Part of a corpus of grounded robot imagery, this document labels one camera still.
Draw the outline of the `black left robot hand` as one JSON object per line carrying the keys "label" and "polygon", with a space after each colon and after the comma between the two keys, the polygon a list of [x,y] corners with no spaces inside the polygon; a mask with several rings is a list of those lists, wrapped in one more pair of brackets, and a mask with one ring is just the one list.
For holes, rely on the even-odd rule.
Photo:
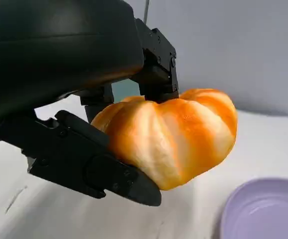
{"label": "black left robot hand", "polygon": [[0,141],[21,149],[31,175],[157,207],[157,185],[90,121],[113,103],[113,82],[131,79],[157,103],[177,98],[175,60],[123,0],[0,0]]}

